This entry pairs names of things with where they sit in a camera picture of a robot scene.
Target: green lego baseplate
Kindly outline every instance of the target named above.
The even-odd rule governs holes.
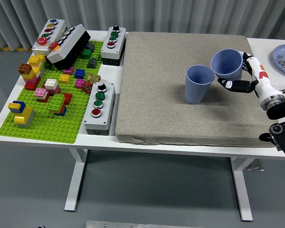
[[[103,42],[90,42],[95,45],[95,50],[92,53],[91,58],[94,57],[97,59],[97,67],[95,69],[87,68],[86,65],[89,59],[82,59],[80,55],[73,64],[75,71],[77,68],[85,70],[85,80],[87,80],[89,73],[98,75],[99,67],[102,62],[100,50]],[[74,143],[90,95],[86,94],[81,89],[74,87],[76,81],[74,75],[71,76],[69,84],[59,83],[59,78],[62,74],[63,71],[57,70],[54,66],[47,68],[41,77],[41,81],[37,88],[41,88],[42,84],[46,82],[48,78],[52,78],[58,81],[62,93],[72,94],[70,104],[66,105],[67,111],[65,116],[57,116],[49,112],[48,107],[51,103],[52,96],[50,96],[47,103],[38,102],[34,97],[35,91],[28,91],[23,88],[17,101],[23,101],[25,105],[32,107],[36,114],[28,128],[20,128],[14,123],[14,114],[10,112],[0,128],[0,135],[59,143]]]

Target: gray fabric pad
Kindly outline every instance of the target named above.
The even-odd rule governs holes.
[[[213,55],[225,48],[253,54],[244,36],[130,32],[117,139],[136,144],[272,147],[258,139],[274,121],[268,120],[254,92],[230,92],[216,77],[201,103],[184,99],[188,67],[210,67]],[[243,71],[242,80],[251,81],[250,74]]]

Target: blue plastic cup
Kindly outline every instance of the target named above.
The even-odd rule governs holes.
[[[219,78],[241,80],[243,56],[235,49],[223,49],[211,59],[211,69]]]
[[[206,66],[190,66],[186,73],[185,100],[194,105],[201,102],[214,77],[213,71]]]

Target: black rotary switch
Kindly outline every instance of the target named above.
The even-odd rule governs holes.
[[[105,93],[105,92],[106,92],[106,86],[105,86],[105,84],[104,84],[104,83],[100,84],[100,85],[98,86],[97,90],[98,90],[99,92]]]
[[[118,25],[113,26],[113,31],[120,32],[119,26]]]

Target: gray curtain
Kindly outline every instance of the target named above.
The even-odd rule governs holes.
[[[87,30],[285,39],[285,0],[0,0],[0,48],[30,48],[48,19]]]

